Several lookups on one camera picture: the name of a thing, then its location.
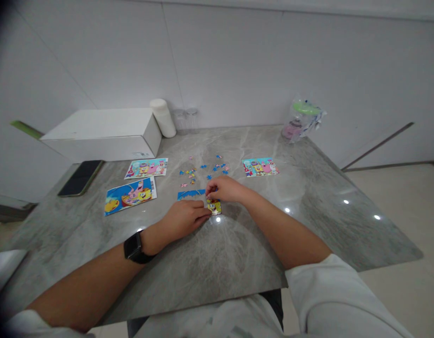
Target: watch face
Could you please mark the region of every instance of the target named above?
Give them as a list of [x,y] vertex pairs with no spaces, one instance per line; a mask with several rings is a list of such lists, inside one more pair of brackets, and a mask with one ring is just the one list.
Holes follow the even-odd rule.
[[136,232],[129,237],[124,244],[124,254],[129,259],[137,250],[140,250],[140,235]]

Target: person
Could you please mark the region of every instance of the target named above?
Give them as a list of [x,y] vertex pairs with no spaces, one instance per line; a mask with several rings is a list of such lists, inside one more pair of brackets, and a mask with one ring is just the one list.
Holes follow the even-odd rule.
[[[268,239],[284,266],[298,314],[301,333],[295,337],[411,337],[356,271],[299,221],[228,176],[210,180],[206,196],[243,205]],[[147,257],[197,230],[209,217],[202,201],[174,203],[162,220],[137,233],[139,254],[145,260],[137,263],[125,258],[127,241],[117,245],[54,284],[8,326],[31,337],[84,337],[144,268]],[[271,302],[259,294],[154,315],[136,334],[150,338],[282,336]]]

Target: label on box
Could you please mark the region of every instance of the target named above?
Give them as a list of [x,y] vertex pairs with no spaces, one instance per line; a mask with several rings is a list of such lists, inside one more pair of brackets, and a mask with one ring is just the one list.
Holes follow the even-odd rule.
[[150,154],[148,153],[132,153],[132,158],[135,160],[140,160],[140,159],[144,159],[150,157]]

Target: finger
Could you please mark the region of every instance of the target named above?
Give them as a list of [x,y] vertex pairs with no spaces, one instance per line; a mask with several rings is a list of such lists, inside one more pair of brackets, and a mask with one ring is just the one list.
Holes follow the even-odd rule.
[[207,196],[210,192],[214,192],[215,190],[217,190],[217,182],[216,179],[213,178],[206,185],[205,195]]
[[188,201],[189,204],[193,207],[193,208],[204,208],[204,202],[203,201]]
[[195,209],[194,216],[195,218],[200,218],[202,216],[210,215],[212,212],[208,208],[200,208]]
[[205,223],[209,218],[211,217],[211,215],[205,215],[205,216],[201,216],[199,218],[197,218],[194,222],[194,229],[200,227],[203,223]]
[[212,200],[212,199],[219,200],[218,195],[219,195],[219,194],[218,194],[218,191],[216,191],[216,192],[210,192],[210,193],[206,196],[206,198],[209,199],[209,200]]

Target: plastic bag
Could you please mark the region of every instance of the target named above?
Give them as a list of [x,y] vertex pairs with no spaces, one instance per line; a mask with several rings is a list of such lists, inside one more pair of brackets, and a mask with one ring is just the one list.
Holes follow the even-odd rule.
[[292,102],[281,134],[290,143],[298,142],[313,129],[319,129],[324,115],[326,111],[314,106],[309,100],[297,97]]

